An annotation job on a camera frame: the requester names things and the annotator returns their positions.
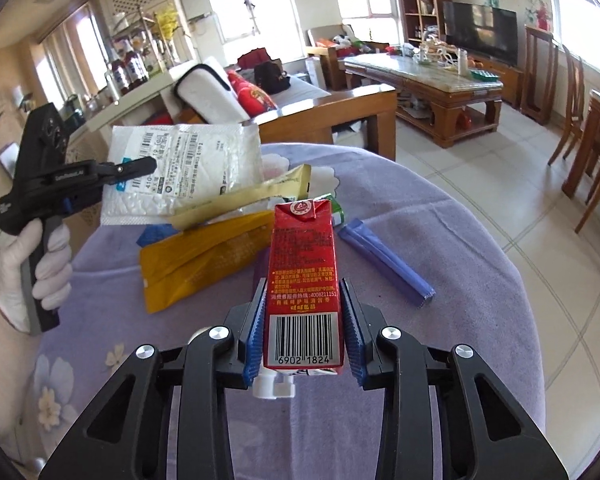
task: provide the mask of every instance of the white glove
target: white glove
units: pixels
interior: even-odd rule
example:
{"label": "white glove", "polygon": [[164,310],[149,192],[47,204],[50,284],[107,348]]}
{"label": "white glove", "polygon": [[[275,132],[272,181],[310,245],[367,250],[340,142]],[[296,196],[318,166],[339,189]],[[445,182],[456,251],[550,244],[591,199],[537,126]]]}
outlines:
{"label": "white glove", "polygon": [[[42,308],[58,308],[71,292],[69,280],[71,267],[71,247],[69,228],[62,224],[49,237],[48,252],[36,266],[36,283],[32,294],[42,300]],[[2,279],[0,280],[0,311],[16,330],[29,332],[29,316],[22,292],[20,266],[42,240],[42,222],[32,220],[22,230],[13,244],[1,256]]]}

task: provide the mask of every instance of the green tray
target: green tray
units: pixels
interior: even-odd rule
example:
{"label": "green tray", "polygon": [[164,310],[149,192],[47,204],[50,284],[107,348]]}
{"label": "green tray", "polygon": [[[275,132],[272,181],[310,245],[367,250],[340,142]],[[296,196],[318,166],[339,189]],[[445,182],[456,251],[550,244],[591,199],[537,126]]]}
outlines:
{"label": "green tray", "polygon": [[474,79],[479,79],[480,81],[497,81],[498,76],[487,72],[486,70],[474,70],[473,68],[470,70],[471,74],[474,76]]}

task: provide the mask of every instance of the round table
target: round table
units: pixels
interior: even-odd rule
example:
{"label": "round table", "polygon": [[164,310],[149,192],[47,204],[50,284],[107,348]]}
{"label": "round table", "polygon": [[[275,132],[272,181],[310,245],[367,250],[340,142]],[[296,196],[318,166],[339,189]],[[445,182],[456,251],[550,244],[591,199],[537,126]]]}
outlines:
{"label": "round table", "polygon": [[[464,206],[364,150],[269,144],[262,151],[274,165],[311,164],[320,176],[312,191],[334,188],[347,219],[365,221],[436,289],[431,304],[416,308],[336,237],[338,276],[350,279],[361,302],[380,308],[388,323],[428,346],[471,345],[544,429],[538,333],[522,280]],[[138,345],[182,346],[197,329],[221,324],[232,306],[251,297],[253,266],[147,314],[136,245],[142,229],[102,226],[74,259],[73,291],[61,309],[61,325],[43,337],[32,387],[34,401],[46,385],[62,406],[60,424],[48,431],[40,425],[47,451]],[[296,385],[294,399],[227,392],[236,478],[373,478],[382,391],[364,392],[348,369],[339,376],[298,377]]]}

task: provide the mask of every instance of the wooden coffee table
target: wooden coffee table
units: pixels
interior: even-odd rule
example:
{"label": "wooden coffee table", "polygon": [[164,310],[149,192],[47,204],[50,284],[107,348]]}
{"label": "wooden coffee table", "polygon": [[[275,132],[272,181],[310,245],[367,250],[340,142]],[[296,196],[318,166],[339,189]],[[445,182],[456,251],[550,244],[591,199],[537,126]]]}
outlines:
{"label": "wooden coffee table", "polygon": [[[417,119],[400,107],[395,114],[427,132],[442,148],[453,146],[462,137],[492,132],[498,127],[502,104],[500,81],[478,81],[435,64],[420,65],[410,57],[388,54],[362,54],[346,57],[343,62],[350,88],[357,78],[367,77],[429,101],[432,110],[430,118]],[[475,103],[486,103],[486,113],[468,106]],[[471,119],[468,128],[457,125],[462,111]]]}

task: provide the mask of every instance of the juice box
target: juice box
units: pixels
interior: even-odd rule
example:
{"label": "juice box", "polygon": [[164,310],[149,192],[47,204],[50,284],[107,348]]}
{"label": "juice box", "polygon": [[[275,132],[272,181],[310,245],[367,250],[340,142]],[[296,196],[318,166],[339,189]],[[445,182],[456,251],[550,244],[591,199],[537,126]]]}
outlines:
{"label": "juice box", "polygon": [[333,374],[344,357],[331,202],[301,200],[274,212],[264,365]]}

